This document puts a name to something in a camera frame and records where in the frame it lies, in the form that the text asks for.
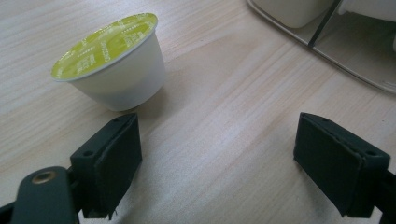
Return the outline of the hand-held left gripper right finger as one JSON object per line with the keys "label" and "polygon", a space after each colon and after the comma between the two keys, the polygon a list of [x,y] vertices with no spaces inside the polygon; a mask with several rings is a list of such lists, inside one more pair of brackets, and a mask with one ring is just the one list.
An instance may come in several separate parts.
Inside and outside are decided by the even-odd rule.
{"label": "hand-held left gripper right finger", "polygon": [[390,216],[390,155],[323,117],[299,117],[294,159],[341,215]]}

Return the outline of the white capsule with green lid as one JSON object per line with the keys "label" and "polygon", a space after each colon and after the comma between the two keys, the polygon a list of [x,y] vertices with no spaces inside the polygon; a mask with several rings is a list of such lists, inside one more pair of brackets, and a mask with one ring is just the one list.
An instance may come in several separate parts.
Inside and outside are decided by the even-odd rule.
{"label": "white capsule with green lid", "polygon": [[163,85],[165,67],[153,13],[132,15],[86,36],[52,67],[67,82],[112,111],[143,104]]}

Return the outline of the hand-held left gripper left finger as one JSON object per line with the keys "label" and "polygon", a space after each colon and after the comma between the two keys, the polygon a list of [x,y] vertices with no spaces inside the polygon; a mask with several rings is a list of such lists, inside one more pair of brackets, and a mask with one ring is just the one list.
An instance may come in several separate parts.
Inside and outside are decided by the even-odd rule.
{"label": "hand-held left gripper left finger", "polygon": [[142,161],[138,116],[117,117],[70,157],[85,218],[111,218]]}

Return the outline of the beige divided tray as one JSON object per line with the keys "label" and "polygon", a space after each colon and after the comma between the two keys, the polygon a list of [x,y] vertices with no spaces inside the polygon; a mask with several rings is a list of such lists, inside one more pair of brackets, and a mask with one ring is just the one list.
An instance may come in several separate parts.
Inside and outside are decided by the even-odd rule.
{"label": "beige divided tray", "polygon": [[349,74],[396,94],[396,0],[247,0]]}

